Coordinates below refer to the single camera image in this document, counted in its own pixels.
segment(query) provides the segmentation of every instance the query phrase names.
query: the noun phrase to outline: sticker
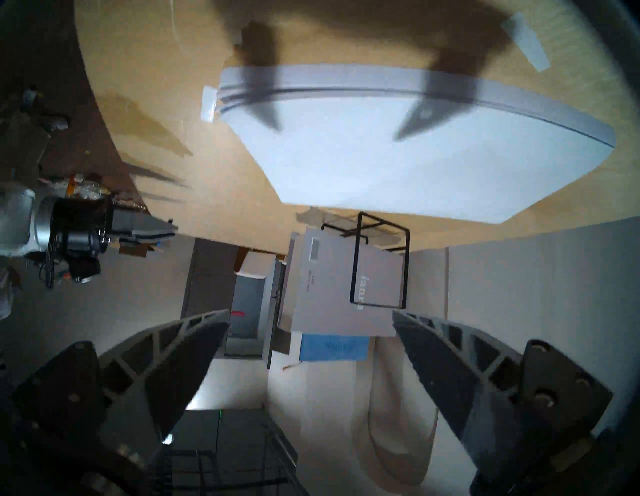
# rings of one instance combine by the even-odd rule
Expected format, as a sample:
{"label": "sticker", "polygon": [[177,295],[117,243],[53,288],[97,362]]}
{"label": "sticker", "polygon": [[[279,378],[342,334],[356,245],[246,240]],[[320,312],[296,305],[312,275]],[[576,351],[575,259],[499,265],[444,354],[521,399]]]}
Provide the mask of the sticker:
{"label": "sticker", "polygon": [[551,67],[544,48],[538,41],[536,33],[524,20],[522,12],[518,12],[505,20],[500,27],[509,35],[524,56],[538,72]]}
{"label": "sticker", "polygon": [[216,111],[216,100],[218,100],[218,90],[211,86],[202,88],[202,109],[200,119],[204,122],[213,122],[213,114]]}

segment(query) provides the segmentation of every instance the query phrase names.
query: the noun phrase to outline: cardboard box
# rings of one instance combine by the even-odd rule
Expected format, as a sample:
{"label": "cardboard box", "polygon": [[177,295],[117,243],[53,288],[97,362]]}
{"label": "cardboard box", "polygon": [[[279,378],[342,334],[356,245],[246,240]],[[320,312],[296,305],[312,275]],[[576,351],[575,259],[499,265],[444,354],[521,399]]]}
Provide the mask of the cardboard box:
{"label": "cardboard box", "polygon": [[278,325],[287,332],[342,336],[395,336],[402,256],[360,243],[355,300],[349,301],[355,238],[308,228],[292,235]]}

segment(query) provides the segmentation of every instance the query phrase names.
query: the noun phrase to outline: screw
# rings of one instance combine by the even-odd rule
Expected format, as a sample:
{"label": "screw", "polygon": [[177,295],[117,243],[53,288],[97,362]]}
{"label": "screw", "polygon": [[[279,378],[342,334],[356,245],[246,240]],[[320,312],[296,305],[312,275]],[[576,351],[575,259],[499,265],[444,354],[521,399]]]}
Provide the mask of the screw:
{"label": "screw", "polygon": [[556,400],[544,391],[537,392],[534,399],[540,406],[544,406],[545,408],[551,408],[556,404]]}

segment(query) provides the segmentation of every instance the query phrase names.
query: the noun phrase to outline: white tape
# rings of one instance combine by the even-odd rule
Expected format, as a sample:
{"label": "white tape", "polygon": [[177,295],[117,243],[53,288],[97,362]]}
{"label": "white tape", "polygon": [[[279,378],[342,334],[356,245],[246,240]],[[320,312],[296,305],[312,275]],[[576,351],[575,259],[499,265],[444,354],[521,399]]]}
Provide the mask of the white tape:
{"label": "white tape", "polygon": [[204,122],[213,122],[213,114],[216,111],[216,100],[218,100],[218,90],[211,86],[202,88],[202,109],[200,119]]}
{"label": "white tape", "polygon": [[511,16],[510,19],[505,20],[500,27],[506,31],[538,72],[542,72],[551,66],[536,33],[527,25],[522,12],[518,12]]}

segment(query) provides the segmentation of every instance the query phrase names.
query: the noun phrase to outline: cable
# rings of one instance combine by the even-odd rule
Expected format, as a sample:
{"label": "cable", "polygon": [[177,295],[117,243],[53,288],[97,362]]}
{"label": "cable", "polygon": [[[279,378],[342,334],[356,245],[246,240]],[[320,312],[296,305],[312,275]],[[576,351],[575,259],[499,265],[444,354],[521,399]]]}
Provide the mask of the cable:
{"label": "cable", "polygon": [[46,277],[45,285],[49,289],[53,289],[56,282],[55,276],[53,273],[53,267],[55,266],[55,260],[53,259],[53,252],[56,244],[55,239],[56,239],[56,236],[52,232],[51,235],[49,236],[49,244],[47,245],[47,257],[44,262],[45,277]]}

